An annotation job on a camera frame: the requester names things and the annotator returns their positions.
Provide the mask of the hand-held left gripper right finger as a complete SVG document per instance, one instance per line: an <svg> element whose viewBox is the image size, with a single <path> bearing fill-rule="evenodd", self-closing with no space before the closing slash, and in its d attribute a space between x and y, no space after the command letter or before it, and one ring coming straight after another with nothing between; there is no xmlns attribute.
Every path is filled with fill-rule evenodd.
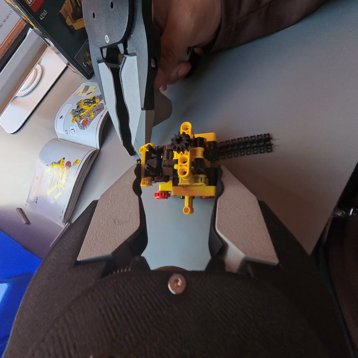
<svg viewBox="0 0 358 358"><path fill-rule="evenodd" d="M279 264L257 198L223 165L218 168L208 247L212 261L227 272L239 273L248 263Z"/></svg>

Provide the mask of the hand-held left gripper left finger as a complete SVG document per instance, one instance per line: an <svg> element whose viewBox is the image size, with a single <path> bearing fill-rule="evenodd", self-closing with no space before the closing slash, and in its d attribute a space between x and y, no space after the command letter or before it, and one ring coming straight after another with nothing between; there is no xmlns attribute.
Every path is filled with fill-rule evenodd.
<svg viewBox="0 0 358 358"><path fill-rule="evenodd" d="M99 198L78 261L110 255L130 260L147 246L141 165L134 164Z"/></svg>

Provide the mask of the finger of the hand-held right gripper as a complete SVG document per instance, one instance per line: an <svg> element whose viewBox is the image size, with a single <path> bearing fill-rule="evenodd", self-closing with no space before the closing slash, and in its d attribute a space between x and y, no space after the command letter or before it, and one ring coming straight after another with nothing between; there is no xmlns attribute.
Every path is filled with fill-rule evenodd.
<svg viewBox="0 0 358 358"><path fill-rule="evenodd" d="M114 128L127 153L135 156L136 150L132 144L129 126L129 111L123 94L121 65L102 60L98 62L98 69L103 96Z"/></svg>
<svg viewBox="0 0 358 358"><path fill-rule="evenodd" d="M142 108L136 56L124 57L120 78L128 110L131 144L133 147L141 147L150 143L155 113L154 110Z"/></svg>

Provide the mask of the yellow lego bulldozer model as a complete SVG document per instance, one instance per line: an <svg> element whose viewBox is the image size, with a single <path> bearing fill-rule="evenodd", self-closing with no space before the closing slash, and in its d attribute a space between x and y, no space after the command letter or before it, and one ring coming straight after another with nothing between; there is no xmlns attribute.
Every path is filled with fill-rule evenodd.
<svg viewBox="0 0 358 358"><path fill-rule="evenodd" d="M195 198L214 199L217 191L217 135L214 132L195 133L190 122L183 122L167 145L147 143L139 149L141 187L158 184L153 197L184 200L183 213L194 213Z"/></svg>

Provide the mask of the black lego track strip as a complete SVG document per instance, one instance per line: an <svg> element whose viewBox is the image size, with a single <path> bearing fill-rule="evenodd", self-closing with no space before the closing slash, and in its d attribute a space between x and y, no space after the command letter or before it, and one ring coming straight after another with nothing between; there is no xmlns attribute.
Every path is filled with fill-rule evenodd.
<svg viewBox="0 0 358 358"><path fill-rule="evenodd" d="M213 149L212 160L225 160L248 155L266 154L273 151L270 133L236 137L220 141Z"/></svg>

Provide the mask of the person's right forearm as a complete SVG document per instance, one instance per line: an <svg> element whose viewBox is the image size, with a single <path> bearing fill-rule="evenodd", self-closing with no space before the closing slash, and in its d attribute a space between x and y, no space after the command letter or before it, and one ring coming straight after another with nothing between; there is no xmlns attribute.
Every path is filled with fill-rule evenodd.
<svg viewBox="0 0 358 358"><path fill-rule="evenodd" d="M325 0L222 0L221 20L203 50L222 51L286 29L316 11Z"/></svg>

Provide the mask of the dark lego set box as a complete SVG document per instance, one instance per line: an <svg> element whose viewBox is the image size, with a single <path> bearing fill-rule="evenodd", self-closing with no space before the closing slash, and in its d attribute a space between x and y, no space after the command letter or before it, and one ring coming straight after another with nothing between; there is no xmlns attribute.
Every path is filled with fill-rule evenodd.
<svg viewBox="0 0 358 358"><path fill-rule="evenodd" d="M7 3L76 73L94 75L81 0L13 0Z"/></svg>

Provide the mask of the lego instruction booklet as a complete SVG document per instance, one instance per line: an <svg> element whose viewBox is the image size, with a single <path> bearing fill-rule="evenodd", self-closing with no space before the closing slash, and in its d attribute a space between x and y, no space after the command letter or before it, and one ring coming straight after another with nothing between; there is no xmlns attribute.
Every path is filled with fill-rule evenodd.
<svg viewBox="0 0 358 358"><path fill-rule="evenodd" d="M26 206L62 227L69 222L108 117L99 85L82 83L56 114L56 137L38 155Z"/></svg>

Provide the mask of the person's right hand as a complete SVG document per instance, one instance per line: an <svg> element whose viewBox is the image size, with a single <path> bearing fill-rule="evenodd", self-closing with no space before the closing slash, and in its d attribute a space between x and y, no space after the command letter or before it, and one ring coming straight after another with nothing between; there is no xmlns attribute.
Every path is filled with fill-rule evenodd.
<svg viewBox="0 0 358 358"><path fill-rule="evenodd" d="M221 23L219 0L155 0L154 24L161 33L160 65L154 86L165 91L184 79L191 64L188 48L209 44Z"/></svg>

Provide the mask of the silver monitor stand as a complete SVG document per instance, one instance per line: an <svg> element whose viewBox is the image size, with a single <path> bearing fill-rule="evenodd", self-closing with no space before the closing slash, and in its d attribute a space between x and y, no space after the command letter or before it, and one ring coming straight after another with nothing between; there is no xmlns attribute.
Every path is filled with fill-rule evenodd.
<svg viewBox="0 0 358 358"><path fill-rule="evenodd" d="M20 130L66 67L63 60L51 48L45 50L1 114L0 125L5 132L14 134Z"/></svg>

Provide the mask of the blue plastic bin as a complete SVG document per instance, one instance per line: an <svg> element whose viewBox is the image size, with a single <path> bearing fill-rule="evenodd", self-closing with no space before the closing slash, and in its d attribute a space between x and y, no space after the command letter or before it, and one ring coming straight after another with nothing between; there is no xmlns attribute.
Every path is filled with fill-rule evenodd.
<svg viewBox="0 0 358 358"><path fill-rule="evenodd" d="M0 232L1 321L13 320L42 260Z"/></svg>

